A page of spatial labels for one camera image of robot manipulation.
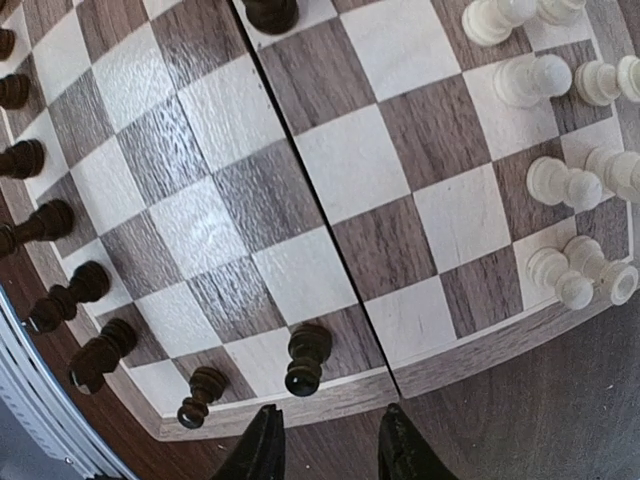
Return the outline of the dark chess pawn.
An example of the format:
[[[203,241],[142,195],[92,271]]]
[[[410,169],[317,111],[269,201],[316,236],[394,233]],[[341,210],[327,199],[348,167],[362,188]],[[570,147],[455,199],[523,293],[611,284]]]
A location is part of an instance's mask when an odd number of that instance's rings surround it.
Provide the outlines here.
[[[285,386],[294,396],[307,397],[319,388],[322,364],[331,355],[332,335],[320,325],[302,324],[291,333]]]

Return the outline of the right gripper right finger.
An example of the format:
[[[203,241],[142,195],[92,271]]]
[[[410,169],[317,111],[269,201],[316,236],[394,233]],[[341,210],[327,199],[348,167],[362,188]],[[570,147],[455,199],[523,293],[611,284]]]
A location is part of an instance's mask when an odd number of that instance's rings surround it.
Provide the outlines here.
[[[398,403],[388,405],[378,433],[380,480],[457,480]]]

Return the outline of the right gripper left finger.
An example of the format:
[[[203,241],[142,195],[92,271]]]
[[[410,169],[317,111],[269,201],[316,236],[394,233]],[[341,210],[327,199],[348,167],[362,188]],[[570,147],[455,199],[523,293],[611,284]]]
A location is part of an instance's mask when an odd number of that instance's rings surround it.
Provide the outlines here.
[[[213,480],[283,480],[285,429],[275,404],[259,409]]]

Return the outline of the wooden chess board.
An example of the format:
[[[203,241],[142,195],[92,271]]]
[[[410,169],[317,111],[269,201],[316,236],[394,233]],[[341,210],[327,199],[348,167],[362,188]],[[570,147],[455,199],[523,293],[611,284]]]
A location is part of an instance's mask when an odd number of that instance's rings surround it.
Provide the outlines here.
[[[613,305],[570,310],[526,267],[576,236],[636,267],[639,109],[576,89],[505,104],[496,73],[545,55],[613,77],[639,53],[635,1],[465,35],[463,1],[303,1],[269,36],[239,1],[6,1],[3,75],[29,82],[1,143],[10,231],[48,203],[72,232],[26,243],[44,284],[22,320],[79,344],[119,319],[137,343],[104,382],[160,441],[289,426],[411,398],[499,365]],[[302,324],[332,335],[318,390],[285,386]],[[228,385],[177,420],[198,367]]]

